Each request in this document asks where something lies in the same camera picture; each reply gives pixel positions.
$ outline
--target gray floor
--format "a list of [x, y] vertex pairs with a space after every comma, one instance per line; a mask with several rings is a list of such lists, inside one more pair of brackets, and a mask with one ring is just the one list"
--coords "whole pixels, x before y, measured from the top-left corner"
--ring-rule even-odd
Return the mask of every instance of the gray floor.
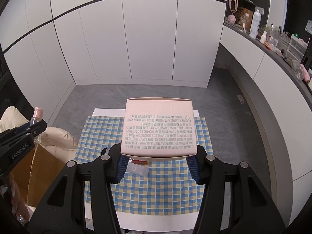
[[67, 130], [77, 139], [94, 108], [125, 108], [128, 98], [177, 97], [191, 99], [193, 108], [205, 117], [214, 155], [223, 162], [246, 161], [270, 193], [269, 168], [265, 150], [247, 104], [228, 70], [214, 68], [208, 87], [160, 85], [77, 85], [68, 97], [53, 126]]

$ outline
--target blue and yellow checkered cloth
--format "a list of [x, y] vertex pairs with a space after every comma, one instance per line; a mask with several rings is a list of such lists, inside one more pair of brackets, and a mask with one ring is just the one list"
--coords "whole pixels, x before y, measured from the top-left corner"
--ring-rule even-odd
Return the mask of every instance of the blue and yellow checkered cloth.
[[[212, 154], [205, 118], [194, 118], [197, 144]], [[89, 116], [82, 130], [77, 163], [97, 158], [103, 148], [121, 141], [124, 117]], [[148, 177], [125, 173], [111, 185], [117, 211], [143, 215], [175, 215], [199, 211], [204, 186], [191, 178], [186, 160], [151, 162]], [[90, 183], [85, 184], [85, 201], [90, 202]]]

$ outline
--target red cap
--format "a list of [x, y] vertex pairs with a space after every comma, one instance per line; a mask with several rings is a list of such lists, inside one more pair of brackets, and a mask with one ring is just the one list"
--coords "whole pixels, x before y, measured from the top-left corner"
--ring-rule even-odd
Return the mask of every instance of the red cap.
[[37, 117], [38, 119], [42, 119], [43, 117], [43, 110], [39, 107], [36, 107], [35, 108], [35, 111], [34, 111], [34, 116], [33, 117]]

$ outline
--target dark gray countertop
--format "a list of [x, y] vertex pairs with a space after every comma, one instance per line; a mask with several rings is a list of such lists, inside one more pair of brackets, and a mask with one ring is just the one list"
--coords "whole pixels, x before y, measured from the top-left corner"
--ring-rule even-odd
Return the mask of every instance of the dark gray countertop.
[[236, 27], [231, 26], [231, 25], [226, 24], [226, 23], [224, 23], [224, 26], [226, 26], [226, 27], [232, 29], [233, 31], [239, 33], [240, 35], [244, 36], [250, 42], [252, 42], [257, 47], [259, 47], [261, 50], [263, 50], [268, 56], [270, 56], [285, 71], [285, 73], [291, 78], [291, 80], [294, 82], [294, 84], [297, 86], [297, 88], [301, 92], [302, 96], [305, 98], [310, 109], [312, 110], [312, 93], [311, 93], [311, 90], [308, 88], [308, 86], [303, 81], [299, 81], [296, 79], [291, 67], [288, 65], [287, 62], [285, 62], [283, 60], [283, 58], [279, 57], [275, 52], [267, 49], [263, 44], [260, 43], [259, 40], [257, 40], [257, 39], [254, 40], [253, 38], [249, 37], [249, 35], [247, 33], [240, 31]]

